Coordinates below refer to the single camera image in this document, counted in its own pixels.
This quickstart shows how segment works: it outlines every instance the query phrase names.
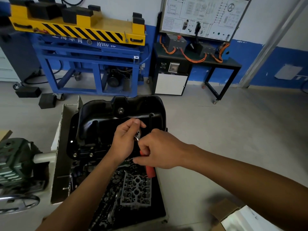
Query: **red tool handle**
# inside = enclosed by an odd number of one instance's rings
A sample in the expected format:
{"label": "red tool handle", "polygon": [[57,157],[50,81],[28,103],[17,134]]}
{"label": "red tool handle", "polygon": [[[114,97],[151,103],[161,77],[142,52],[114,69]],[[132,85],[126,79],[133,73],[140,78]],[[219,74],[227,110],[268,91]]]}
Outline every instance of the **red tool handle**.
{"label": "red tool handle", "polygon": [[148,178],[156,177],[156,172],[155,172],[155,170],[154,170],[153,167],[151,167],[151,166],[145,166],[145,170],[146,170],[146,172],[147,172]]}

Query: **person's left hand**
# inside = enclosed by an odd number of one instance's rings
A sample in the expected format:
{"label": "person's left hand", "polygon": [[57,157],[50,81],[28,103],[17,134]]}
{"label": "person's left hand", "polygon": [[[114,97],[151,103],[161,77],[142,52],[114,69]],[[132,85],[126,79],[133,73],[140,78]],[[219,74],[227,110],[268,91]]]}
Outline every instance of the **person's left hand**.
{"label": "person's left hand", "polygon": [[136,118],[131,118],[118,125],[108,152],[118,164],[121,164],[132,153],[134,136],[140,127],[145,128],[146,125]]}

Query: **yellow lift platform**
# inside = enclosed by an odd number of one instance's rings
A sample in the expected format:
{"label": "yellow lift platform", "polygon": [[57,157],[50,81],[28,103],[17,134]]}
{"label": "yellow lift platform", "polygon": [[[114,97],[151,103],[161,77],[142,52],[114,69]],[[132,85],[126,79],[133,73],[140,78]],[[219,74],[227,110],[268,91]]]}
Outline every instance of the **yellow lift platform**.
{"label": "yellow lift platform", "polygon": [[9,0],[10,20],[17,31],[145,45],[144,19],[133,13],[133,22],[103,18],[100,6],[69,7],[55,0]]}

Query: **caster wheel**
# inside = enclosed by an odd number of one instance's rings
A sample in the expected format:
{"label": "caster wheel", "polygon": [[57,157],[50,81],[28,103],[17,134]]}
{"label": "caster wheel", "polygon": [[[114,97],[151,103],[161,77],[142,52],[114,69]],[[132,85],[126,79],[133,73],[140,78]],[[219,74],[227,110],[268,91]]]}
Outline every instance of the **caster wheel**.
{"label": "caster wheel", "polygon": [[76,81],[80,81],[80,80],[81,80],[81,72],[79,72],[79,73],[74,73],[73,76],[74,76],[74,78],[75,78]]}
{"label": "caster wheel", "polygon": [[57,100],[59,100],[59,101],[64,101],[65,100],[64,94],[55,93],[55,95],[57,97]]}
{"label": "caster wheel", "polygon": [[20,87],[23,87],[23,86],[24,85],[21,82],[18,82],[13,85],[13,89],[17,91]]}

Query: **person's right hand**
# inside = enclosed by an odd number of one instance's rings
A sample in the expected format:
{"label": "person's right hand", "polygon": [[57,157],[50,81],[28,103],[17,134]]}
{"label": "person's right hand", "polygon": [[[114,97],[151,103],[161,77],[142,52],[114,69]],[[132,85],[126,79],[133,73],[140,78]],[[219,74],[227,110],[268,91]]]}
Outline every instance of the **person's right hand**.
{"label": "person's right hand", "polygon": [[153,129],[151,133],[142,137],[138,145],[147,156],[134,158],[134,163],[164,169],[180,166],[189,149],[188,144],[159,129]]}

